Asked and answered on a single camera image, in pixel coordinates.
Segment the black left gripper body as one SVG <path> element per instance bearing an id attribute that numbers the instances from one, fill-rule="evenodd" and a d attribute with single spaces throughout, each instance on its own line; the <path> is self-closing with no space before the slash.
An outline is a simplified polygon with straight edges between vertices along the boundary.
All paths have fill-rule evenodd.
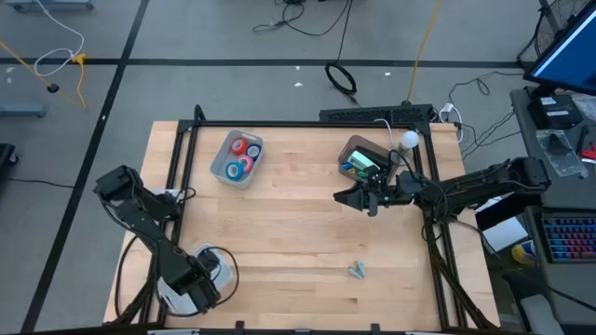
<path id="1" fill-rule="evenodd" d="M 187 256 L 161 270 L 160 297 L 171 313 L 206 313 L 221 294 L 211 279 L 220 265 L 214 253 Z"/>

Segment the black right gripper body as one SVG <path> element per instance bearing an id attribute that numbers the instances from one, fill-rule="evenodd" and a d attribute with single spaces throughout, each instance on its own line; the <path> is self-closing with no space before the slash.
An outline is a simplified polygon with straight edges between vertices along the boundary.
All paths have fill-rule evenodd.
<path id="1" fill-rule="evenodd" d="M 374 217 L 378 207 L 405 206 L 411 204 L 424 189 L 422 178 L 415 173 L 401 172 L 395 184 L 389 184 L 387 175 L 376 173 L 368 178 L 368 216 Z"/>

